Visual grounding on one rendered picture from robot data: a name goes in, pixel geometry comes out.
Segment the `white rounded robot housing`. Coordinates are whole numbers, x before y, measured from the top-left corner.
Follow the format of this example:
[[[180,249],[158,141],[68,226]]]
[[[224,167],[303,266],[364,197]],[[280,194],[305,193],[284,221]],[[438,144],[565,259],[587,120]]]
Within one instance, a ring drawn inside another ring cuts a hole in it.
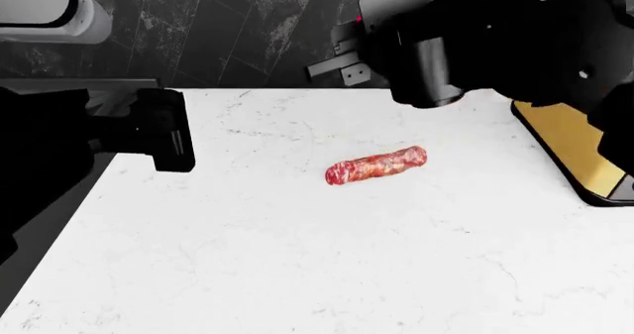
[[[98,45],[111,32],[96,0],[0,0],[0,42]]]

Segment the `gold cooktop with black frame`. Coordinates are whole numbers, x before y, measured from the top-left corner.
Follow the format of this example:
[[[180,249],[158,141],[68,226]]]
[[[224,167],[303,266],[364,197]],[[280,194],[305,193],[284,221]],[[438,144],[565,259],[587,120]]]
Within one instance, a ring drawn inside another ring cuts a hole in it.
[[[602,132],[566,104],[533,107],[512,101],[512,114],[537,140],[578,197],[594,207],[634,208],[634,176],[597,151]]]

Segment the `grey right gripper long finger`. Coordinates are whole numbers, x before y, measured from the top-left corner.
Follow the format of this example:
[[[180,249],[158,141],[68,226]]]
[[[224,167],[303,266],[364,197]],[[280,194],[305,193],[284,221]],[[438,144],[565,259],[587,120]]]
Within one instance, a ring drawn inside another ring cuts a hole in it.
[[[345,68],[349,65],[354,65],[356,63],[362,63],[357,53],[346,53],[340,54],[338,56],[333,56],[329,59],[325,59],[321,62],[316,62],[312,65],[309,65],[307,69],[307,74],[310,79],[317,77],[321,74],[327,74],[331,71],[339,71],[342,68]]]

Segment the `grey right gripper short finger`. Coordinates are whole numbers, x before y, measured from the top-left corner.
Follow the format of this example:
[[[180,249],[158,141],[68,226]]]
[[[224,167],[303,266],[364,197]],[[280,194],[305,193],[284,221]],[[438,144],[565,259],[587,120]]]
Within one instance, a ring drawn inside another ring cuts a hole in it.
[[[340,70],[345,86],[355,86],[371,80],[371,69],[365,63],[356,63]]]

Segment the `red marbled sausage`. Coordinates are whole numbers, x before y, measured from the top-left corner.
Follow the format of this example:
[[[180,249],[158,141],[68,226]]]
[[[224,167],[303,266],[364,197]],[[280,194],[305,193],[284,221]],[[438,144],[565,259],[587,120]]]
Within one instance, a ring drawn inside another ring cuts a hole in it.
[[[427,152],[424,149],[412,146],[389,154],[338,162],[326,169],[325,180],[330,185],[342,185],[369,178],[396,175],[414,167],[423,167],[427,159]]]

